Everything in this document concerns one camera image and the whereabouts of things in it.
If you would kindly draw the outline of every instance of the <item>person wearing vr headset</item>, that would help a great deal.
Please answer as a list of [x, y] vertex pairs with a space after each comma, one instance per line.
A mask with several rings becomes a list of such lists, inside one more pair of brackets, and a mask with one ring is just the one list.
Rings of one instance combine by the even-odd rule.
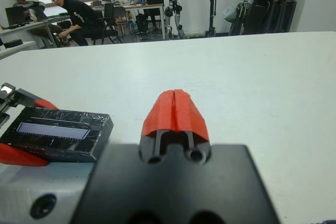
[[[15, 6], [22, 6], [23, 7], [24, 13], [25, 13], [25, 17], [26, 17], [27, 21], [31, 20], [31, 18], [30, 18], [30, 12], [29, 12], [30, 8], [32, 8], [32, 7], [34, 7], [34, 8], [39, 7], [42, 10], [45, 10], [45, 8], [46, 8], [46, 4], [43, 3], [43, 2], [26, 1], [26, 0], [16, 0], [16, 1], [17, 2], [13, 6], [14, 7]], [[60, 26], [55, 26], [55, 25], [52, 25], [52, 24], [49, 24], [48, 26], [49, 26], [49, 29], [50, 29], [50, 31], [52, 33], [60, 34], [63, 31], [63, 29]], [[39, 37], [43, 37], [43, 38], [49, 39], [48, 31], [47, 31], [47, 29], [44, 26], [33, 28], [33, 29], [30, 29], [29, 31], [33, 35], [35, 35], [35, 36], [39, 36]], [[60, 43], [56, 39], [55, 39], [55, 42], [57, 44], [57, 47], [63, 46], [63, 44]]]

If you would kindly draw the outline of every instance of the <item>black shirt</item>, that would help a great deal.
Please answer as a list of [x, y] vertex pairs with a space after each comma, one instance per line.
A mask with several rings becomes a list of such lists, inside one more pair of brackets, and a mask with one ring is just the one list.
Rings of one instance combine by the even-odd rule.
[[72, 25], [80, 27], [104, 26], [94, 10], [79, 0], [64, 0], [63, 8], [68, 11]]

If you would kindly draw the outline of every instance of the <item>man's hand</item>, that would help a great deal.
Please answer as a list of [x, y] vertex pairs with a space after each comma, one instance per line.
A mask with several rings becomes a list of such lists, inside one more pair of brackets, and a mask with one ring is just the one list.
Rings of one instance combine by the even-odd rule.
[[60, 37], [61, 39], [65, 39], [68, 37], [68, 34], [68, 31], [63, 31], [58, 35], [58, 37]]

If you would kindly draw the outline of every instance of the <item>man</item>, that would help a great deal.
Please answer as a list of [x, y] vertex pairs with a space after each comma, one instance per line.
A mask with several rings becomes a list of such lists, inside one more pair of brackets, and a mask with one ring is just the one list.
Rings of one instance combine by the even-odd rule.
[[[16, 0], [17, 3], [15, 3], [13, 6], [22, 6], [24, 8], [24, 12], [25, 12], [25, 16], [26, 16], [26, 20], [30, 21], [30, 13], [29, 13], [29, 9], [34, 7], [34, 8], [41, 8], [42, 10], [45, 10], [46, 5], [43, 2], [35, 2], [35, 1], [26, 1], [26, 0]], [[63, 31], [63, 29], [60, 26], [55, 26], [52, 24], [49, 24], [49, 29], [51, 31], [51, 33], [61, 33]], [[44, 26], [41, 27], [37, 27], [34, 29], [30, 29], [29, 30], [33, 35], [39, 36], [39, 37], [44, 37], [49, 39], [49, 35], [48, 35], [48, 31]], [[58, 43], [58, 40], [55, 40], [57, 46], [60, 46], [61, 43]]]
[[104, 24], [87, 4], [78, 0], [52, 0], [56, 5], [68, 11], [72, 26], [59, 34], [60, 38], [70, 35], [80, 46], [87, 46], [85, 38], [102, 33]]

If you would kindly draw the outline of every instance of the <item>shoe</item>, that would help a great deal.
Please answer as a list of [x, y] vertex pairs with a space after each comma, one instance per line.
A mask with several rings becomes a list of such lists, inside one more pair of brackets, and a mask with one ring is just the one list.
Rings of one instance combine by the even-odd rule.
[[157, 26], [153, 26], [149, 29], [150, 32], [153, 32], [153, 31], [158, 31], [158, 27]]

